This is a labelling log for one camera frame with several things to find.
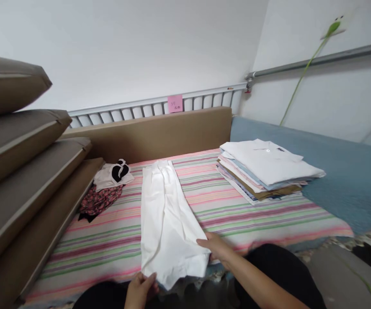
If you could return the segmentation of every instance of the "white shirt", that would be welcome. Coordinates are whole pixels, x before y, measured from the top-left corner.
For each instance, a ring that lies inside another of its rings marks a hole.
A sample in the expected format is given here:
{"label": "white shirt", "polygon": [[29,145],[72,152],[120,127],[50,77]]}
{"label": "white shirt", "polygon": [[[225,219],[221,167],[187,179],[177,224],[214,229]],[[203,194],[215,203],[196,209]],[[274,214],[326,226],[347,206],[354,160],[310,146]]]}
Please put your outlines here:
{"label": "white shirt", "polygon": [[157,272],[169,290],[185,276],[203,277],[210,251],[196,239],[207,239],[190,206],[171,161],[156,161],[142,170],[142,272]]}
{"label": "white shirt", "polygon": [[244,164],[266,185],[302,177],[324,177],[326,173],[273,142],[260,139],[226,142],[221,148]]}

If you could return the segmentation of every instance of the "fabric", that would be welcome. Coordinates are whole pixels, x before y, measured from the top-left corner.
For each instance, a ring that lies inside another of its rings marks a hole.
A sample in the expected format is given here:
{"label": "fabric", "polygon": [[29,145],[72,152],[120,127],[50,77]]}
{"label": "fabric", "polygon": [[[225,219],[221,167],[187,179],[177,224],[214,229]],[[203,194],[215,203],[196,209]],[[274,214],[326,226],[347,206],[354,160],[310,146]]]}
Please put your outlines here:
{"label": "fabric", "polygon": [[219,156],[218,163],[221,166],[226,167],[229,171],[232,171],[234,175],[237,175],[240,179],[244,179],[245,184],[247,184],[247,186],[249,186],[254,192],[259,193],[267,190],[264,186],[260,185],[259,182],[253,180],[247,173],[230,162],[231,161],[225,158],[223,159],[221,155]]}
{"label": "fabric", "polygon": [[142,170],[141,269],[167,290],[185,276],[204,277],[210,251],[207,239],[181,189],[171,161],[159,160]]}
{"label": "fabric", "polygon": [[227,174],[223,169],[218,168],[217,166],[217,171],[224,177],[224,179],[239,193],[245,200],[251,204],[255,205],[257,199],[255,196],[253,196],[250,192],[246,191],[244,187],[239,185],[237,182],[235,182],[232,178],[231,175]]}
{"label": "fabric", "polygon": [[[252,251],[246,259],[309,308],[325,308],[323,297],[308,268],[288,250],[265,244]],[[238,281],[235,282],[235,292],[240,301],[239,308],[259,308]],[[75,302],[73,309],[123,309],[126,296],[127,284],[101,282],[86,290]]]}
{"label": "fabric", "polygon": [[[309,308],[326,308],[307,266],[288,250],[265,244],[250,252],[246,259]],[[237,280],[235,293],[241,303],[239,308],[260,308]]]}
{"label": "fabric", "polygon": [[280,197],[282,195],[289,195],[294,192],[301,191],[302,189],[301,186],[291,185],[291,186],[280,188],[280,189],[255,193],[252,188],[250,188],[245,182],[243,182],[240,178],[238,178],[238,176],[236,176],[233,172],[231,172],[226,167],[223,167],[221,165],[219,167],[225,170],[228,174],[230,174],[235,179],[235,182],[238,183],[238,185],[243,186],[244,187],[243,189],[248,191],[250,194],[252,194],[257,200],[264,200],[268,197]]}
{"label": "fabric", "polygon": [[[252,206],[218,173],[219,154],[219,149],[213,149],[167,159],[172,160],[201,228],[219,233],[238,253],[247,254],[269,242],[288,246],[321,237],[353,236],[347,223],[301,194]],[[26,307],[47,308],[76,300],[96,283],[125,282],[141,270],[142,169],[153,163],[131,164],[135,180],[92,223],[75,216],[28,295]]]}
{"label": "fabric", "polygon": [[94,184],[97,186],[96,192],[99,192],[102,189],[129,184],[133,180],[130,167],[125,164],[125,160],[119,159],[116,164],[104,164],[95,175]]}
{"label": "fabric", "polygon": [[102,164],[83,161],[0,255],[0,309],[32,287]]}
{"label": "fabric", "polygon": [[87,138],[57,141],[0,182],[0,254],[82,162]]}
{"label": "fabric", "polygon": [[345,220],[356,235],[371,231],[371,146],[233,117],[232,142],[257,138],[272,140],[325,170],[327,176],[310,182],[304,196]]}
{"label": "fabric", "polygon": [[0,115],[31,104],[51,85],[42,67],[0,58]]}
{"label": "fabric", "polygon": [[127,285],[105,281],[90,287],[76,301],[72,309],[124,309]]}
{"label": "fabric", "polygon": [[0,116],[0,181],[48,148],[68,127],[63,110],[27,110]]}
{"label": "fabric", "polygon": [[326,173],[302,160],[303,157],[260,139],[226,142],[221,148],[249,169],[266,185],[302,177],[321,178]]}
{"label": "fabric", "polygon": [[254,192],[257,193],[277,190],[291,185],[307,185],[308,184],[307,181],[313,180],[313,178],[310,177],[303,177],[299,179],[291,179],[285,182],[278,182],[273,185],[266,185],[260,179],[258,179],[258,177],[255,176],[250,170],[248,170],[243,164],[238,162],[236,159],[225,158],[223,154],[224,153],[218,156],[221,165],[225,166],[227,169],[231,170],[239,177],[241,176],[240,178],[244,179],[244,181],[247,180],[245,181],[245,183],[248,184],[254,190]]}
{"label": "fabric", "polygon": [[79,219],[87,219],[92,222],[100,213],[110,207],[122,193],[123,185],[102,189],[97,192],[97,186],[93,185],[81,201]]}

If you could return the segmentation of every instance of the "cushion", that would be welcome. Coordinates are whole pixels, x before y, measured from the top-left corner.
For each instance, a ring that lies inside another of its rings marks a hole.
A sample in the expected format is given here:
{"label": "cushion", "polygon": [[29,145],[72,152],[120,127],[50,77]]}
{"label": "cushion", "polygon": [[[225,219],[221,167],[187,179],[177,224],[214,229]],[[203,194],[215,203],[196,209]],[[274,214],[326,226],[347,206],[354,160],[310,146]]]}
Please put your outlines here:
{"label": "cushion", "polygon": [[0,116],[0,180],[50,146],[68,127],[63,110],[28,110]]}
{"label": "cushion", "polygon": [[55,142],[0,182],[0,254],[90,149],[88,138]]}
{"label": "cushion", "polygon": [[231,119],[231,108],[219,106],[69,129],[61,138],[89,137],[89,158],[133,164],[218,148],[229,142]]}
{"label": "cushion", "polygon": [[42,67],[0,58],[0,115],[31,104],[51,85]]}
{"label": "cushion", "polygon": [[0,256],[1,309],[32,286],[103,163],[102,158],[82,162]]}

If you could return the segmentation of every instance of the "white polo shirt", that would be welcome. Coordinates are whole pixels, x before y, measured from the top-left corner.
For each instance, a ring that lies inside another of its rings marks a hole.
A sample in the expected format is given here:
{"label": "white polo shirt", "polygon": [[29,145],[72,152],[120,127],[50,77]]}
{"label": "white polo shirt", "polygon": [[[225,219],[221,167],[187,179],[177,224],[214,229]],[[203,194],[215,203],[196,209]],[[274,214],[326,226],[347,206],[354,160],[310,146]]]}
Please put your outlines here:
{"label": "white polo shirt", "polygon": [[266,185],[303,177],[323,177],[326,173],[273,142],[260,139],[226,142],[221,148],[244,164]]}

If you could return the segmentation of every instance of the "headboard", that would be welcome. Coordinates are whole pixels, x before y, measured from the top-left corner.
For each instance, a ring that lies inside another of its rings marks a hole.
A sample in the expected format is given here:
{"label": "headboard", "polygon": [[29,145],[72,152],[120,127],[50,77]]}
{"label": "headboard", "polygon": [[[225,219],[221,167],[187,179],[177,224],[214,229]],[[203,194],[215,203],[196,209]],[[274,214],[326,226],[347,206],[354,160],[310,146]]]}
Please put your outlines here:
{"label": "headboard", "polygon": [[61,138],[89,137],[87,158],[132,164],[218,148],[229,142],[231,119],[231,108],[221,106],[68,129]]}

